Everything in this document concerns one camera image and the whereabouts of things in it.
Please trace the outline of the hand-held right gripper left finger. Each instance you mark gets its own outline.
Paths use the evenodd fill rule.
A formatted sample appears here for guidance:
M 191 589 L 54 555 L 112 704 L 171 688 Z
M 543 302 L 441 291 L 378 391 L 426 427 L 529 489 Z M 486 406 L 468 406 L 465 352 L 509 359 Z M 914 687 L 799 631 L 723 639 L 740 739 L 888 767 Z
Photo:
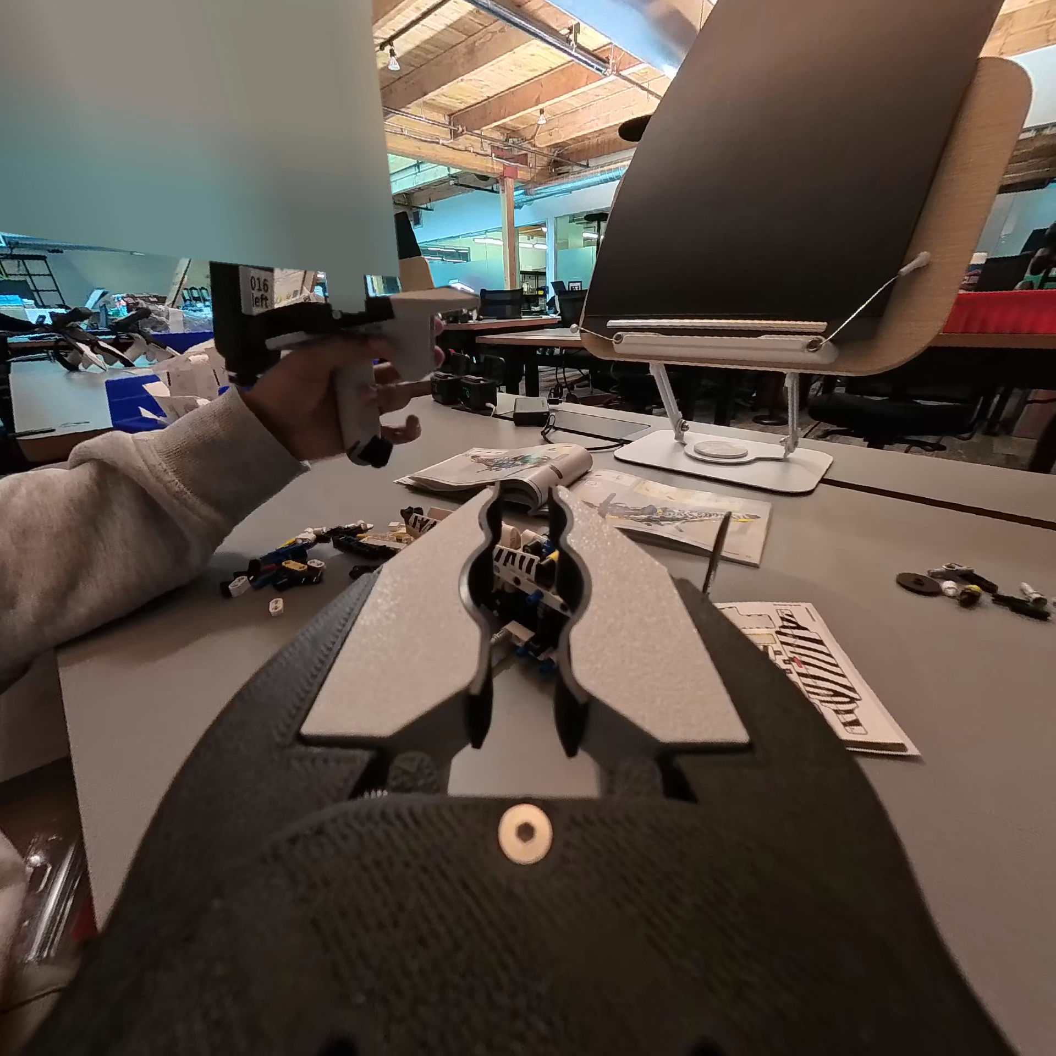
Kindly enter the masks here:
M 312 702 L 308 746 L 358 747 L 389 759 L 420 752 L 449 777 L 479 747 L 492 714 L 491 625 L 474 588 L 489 589 L 501 523 L 490 486 L 376 576 Z

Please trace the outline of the background office desk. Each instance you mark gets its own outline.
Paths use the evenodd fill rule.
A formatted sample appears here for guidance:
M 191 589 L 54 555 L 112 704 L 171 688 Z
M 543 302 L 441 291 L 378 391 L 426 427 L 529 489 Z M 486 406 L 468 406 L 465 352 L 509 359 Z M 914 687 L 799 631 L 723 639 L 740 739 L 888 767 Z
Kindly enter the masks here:
M 495 325 L 480 329 L 473 344 L 483 357 L 503 360 L 499 382 L 509 395 L 540 396 L 544 366 L 558 372 L 567 366 L 589 370 L 590 354 L 576 326 Z

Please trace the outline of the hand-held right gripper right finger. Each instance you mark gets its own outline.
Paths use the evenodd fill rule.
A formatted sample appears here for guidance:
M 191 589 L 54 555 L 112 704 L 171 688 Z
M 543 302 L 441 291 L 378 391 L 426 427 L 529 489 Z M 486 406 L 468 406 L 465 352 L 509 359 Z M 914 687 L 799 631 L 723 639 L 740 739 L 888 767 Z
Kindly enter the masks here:
M 739 752 L 749 733 L 667 567 L 554 488 L 560 744 L 612 770 L 628 757 Z

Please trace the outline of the clear plastic bag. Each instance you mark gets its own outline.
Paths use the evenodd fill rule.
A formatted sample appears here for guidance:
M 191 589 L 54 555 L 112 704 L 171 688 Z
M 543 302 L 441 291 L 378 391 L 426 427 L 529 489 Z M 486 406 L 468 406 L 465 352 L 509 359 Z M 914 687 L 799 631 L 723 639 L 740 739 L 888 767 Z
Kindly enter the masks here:
M 76 835 L 37 835 L 25 857 L 27 891 L 16 934 L 19 964 L 56 961 L 68 944 L 84 902 L 84 840 Z

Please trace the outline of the small cluster of lego parts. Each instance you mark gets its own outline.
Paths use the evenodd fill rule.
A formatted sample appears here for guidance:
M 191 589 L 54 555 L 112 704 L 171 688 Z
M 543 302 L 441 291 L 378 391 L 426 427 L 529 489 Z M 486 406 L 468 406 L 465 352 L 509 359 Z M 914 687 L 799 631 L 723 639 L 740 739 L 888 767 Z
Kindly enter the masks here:
M 901 571 L 894 577 L 898 587 L 921 597 L 945 597 L 963 609 L 976 609 L 985 604 L 1038 622 L 1054 620 L 1055 599 L 1020 582 L 1005 588 L 972 565 L 946 562 L 924 573 Z

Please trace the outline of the person's left forearm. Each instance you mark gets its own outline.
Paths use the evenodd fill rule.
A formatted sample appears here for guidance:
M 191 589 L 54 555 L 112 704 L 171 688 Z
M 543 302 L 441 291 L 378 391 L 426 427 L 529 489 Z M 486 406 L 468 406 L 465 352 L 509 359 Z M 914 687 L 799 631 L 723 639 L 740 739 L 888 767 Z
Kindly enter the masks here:
M 108 432 L 2 480 L 2 689 L 52 647 L 196 576 L 304 472 L 303 431 L 235 390 L 161 431 Z

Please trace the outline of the dark computer monitor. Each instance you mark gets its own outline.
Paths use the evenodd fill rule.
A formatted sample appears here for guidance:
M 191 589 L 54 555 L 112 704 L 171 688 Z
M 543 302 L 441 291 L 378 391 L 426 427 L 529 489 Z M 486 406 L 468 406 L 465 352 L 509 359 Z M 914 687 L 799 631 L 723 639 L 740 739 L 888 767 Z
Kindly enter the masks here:
M 615 192 L 580 335 L 876 375 L 944 327 L 1032 99 L 1002 2 L 718 2 Z

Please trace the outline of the person's left hand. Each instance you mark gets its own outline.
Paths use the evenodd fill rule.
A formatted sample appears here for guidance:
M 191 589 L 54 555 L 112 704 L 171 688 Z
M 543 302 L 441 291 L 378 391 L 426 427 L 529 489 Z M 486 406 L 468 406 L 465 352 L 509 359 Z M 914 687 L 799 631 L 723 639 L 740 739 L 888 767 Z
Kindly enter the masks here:
M 372 425 L 429 396 L 431 378 L 404 380 L 384 337 L 336 333 L 291 350 L 243 393 L 243 401 L 297 459 L 345 455 L 341 412 L 353 403 Z

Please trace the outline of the zebra striped sticker sheet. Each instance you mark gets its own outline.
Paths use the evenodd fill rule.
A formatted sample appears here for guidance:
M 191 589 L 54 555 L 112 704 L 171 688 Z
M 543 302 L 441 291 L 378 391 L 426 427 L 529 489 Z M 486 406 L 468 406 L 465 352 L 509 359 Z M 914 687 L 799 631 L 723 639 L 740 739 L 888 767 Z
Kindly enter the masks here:
M 725 602 L 717 607 L 782 670 L 848 750 L 920 757 L 812 604 Z

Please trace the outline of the open lego instruction booklet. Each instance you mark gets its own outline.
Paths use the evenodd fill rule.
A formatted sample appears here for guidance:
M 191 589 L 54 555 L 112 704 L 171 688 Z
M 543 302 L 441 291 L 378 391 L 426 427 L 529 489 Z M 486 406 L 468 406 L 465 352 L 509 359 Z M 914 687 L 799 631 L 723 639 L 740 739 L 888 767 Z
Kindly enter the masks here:
M 472 448 L 397 482 L 431 494 L 469 495 L 506 483 L 511 502 L 533 515 L 547 510 L 548 494 L 567 487 L 574 497 L 627 535 L 658 545 L 711 551 L 724 518 L 725 559 L 757 567 L 772 506 L 714 492 L 677 488 L 635 474 L 593 467 L 591 451 L 578 444 L 513 449 Z

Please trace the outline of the pile of loose lego pieces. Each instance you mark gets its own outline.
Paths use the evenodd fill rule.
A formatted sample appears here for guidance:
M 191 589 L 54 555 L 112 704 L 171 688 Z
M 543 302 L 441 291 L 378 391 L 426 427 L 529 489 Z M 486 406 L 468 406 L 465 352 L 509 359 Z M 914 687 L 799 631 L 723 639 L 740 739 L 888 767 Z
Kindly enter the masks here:
M 328 561 L 319 554 L 329 547 L 353 559 L 346 578 L 355 583 L 375 574 L 389 560 L 402 552 L 414 536 L 401 521 L 392 521 L 377 531 L 367 521 L 352 521 L 332 527 L 310 527 L 282 545 L 250 559 L 246 567 L 218 583 L 223 599 L 241 598 L 271 589 L 277 595 L 322 584 L 331 574 Z

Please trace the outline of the zebra striped lego helicopter model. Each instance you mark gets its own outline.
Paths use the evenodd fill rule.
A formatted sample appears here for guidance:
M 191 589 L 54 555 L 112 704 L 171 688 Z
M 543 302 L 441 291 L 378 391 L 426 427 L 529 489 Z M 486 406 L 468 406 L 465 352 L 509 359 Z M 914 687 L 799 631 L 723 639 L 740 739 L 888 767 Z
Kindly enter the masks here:
M 570 609 L 557 591 L 560 550 L 550 538 L 503 523 L 492 553 L 492 586 L 483 606 L 499 623 L 493 648 L 509 644 L 518 658 L 557 668 L 554 653 Z

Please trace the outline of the blue plastic bin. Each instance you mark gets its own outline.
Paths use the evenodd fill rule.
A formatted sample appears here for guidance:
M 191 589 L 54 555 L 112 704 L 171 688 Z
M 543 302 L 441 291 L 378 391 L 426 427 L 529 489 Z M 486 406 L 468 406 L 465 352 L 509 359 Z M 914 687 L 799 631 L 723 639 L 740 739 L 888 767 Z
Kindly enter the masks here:
M 112 426 L 115 430 L 133 434 L 157 431 L 175 423 L 175 421 L 161 420 L 161 408 L 144 391 L 146 379 L 156 380 L 153 371 L 109 378 L 103 384 Z M 222 389 L 221 395 L 227 389 L 228 386 Z

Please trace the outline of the red table cover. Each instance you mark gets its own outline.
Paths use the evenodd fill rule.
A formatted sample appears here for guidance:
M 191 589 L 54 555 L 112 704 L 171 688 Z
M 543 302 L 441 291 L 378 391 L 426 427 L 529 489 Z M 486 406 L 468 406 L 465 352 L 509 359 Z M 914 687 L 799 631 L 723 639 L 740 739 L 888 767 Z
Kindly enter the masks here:
M 945 335 L 1053 336 L 1054 288 L 958 293 Z

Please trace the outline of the black office chair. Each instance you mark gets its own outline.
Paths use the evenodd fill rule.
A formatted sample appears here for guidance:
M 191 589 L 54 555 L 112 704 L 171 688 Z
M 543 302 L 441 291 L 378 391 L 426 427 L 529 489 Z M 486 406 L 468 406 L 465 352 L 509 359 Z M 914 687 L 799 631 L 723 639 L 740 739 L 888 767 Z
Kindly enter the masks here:
M 822 427 L 821 439 L 859 439 L 870 449 L 898 444 L 941 452 L 944 439 L 969 439 L 986 417 L 994 386 L 912 386 L 904 382 L 847 381 L 823 386 L 807 412 Z

